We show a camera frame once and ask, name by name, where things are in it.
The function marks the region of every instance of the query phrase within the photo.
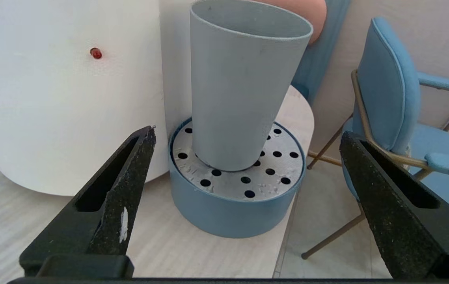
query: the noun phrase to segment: white cylindrical object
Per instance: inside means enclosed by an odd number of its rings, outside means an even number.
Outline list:
[[[301,16],[254,1],[192,5],[193,150],[239,171],[259,158],[313,32]]]
[[[0,170],[74,195],[133,131],[155,125],[147,180],[160,176],[162,80],[158,0],[0,1]]]

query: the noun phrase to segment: chair seat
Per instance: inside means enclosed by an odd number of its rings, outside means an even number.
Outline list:
[[[343,131],[352,131],[352,118],[343,126]],[[449,155],[449,133],[431,126],[417,124],[410,140],[412,158],[424,160],[427,153],[443,153]],[[350,192],[359,201],[356,190],[352,185],[350,176],[343,165],[343,176]],[[409,172],[415,174],[420,169],[410,167]],[[449,203],[449,175],[443,173],[431,173],[423,178],[422,183],[436,193],[440,198]]]

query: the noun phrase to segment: peach object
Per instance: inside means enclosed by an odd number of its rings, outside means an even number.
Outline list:
[[[297,13],[307,19],[314,26],[314,33],[310,38],[309,45],[314,43],[320,36],[324,22],[326,21],[326,1],[325,0],[255,0],[266,4],[274,5]]]

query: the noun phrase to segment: gray cup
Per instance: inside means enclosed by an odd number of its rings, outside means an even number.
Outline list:
[[[245,0],[192,4],[192,147],[206,164],[239,171],[258,160],[312,25]]]

